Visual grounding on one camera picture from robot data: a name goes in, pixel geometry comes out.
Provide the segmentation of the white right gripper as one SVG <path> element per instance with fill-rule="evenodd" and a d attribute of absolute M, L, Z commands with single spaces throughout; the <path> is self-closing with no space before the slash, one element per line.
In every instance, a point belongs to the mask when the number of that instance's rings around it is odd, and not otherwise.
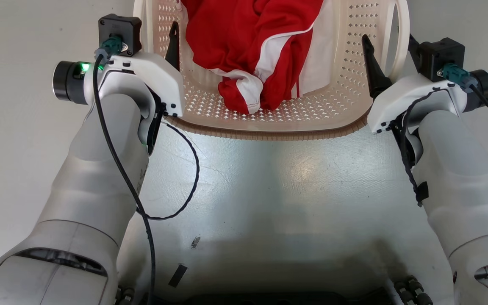
<path fill-rule="evenodd" d="M 372 133 L 381 133 L 391 122 L 420 127 L 428 133 L 464 133 L 463 113 L 483 107 L 471 89 L 449 80 L 432 82 L 423 75 L 411 75 L 392 83 L 374 57 L 368 35 L 362 36 L 363 57 L 372 107 L 367 123 Z"/>

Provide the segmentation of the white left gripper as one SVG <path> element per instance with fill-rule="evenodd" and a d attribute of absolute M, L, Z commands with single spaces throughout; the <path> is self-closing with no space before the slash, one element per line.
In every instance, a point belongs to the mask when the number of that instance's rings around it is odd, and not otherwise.
<path fill-rule="evenodd" d="M 92 106 L 93 76 L 96 75 L 100 97 L 127 89 L 147 99 L 153 92 L 161 99 L 169 116 L 183 116 L 184 83 L 179 71 L 179 24 L 173 21 L 165 58 L 145 52 L 132 57 L 114 55 L 99 67 L 93 62 L 61 61 L 53 71 L 53 93 L 60 100 Z"/>

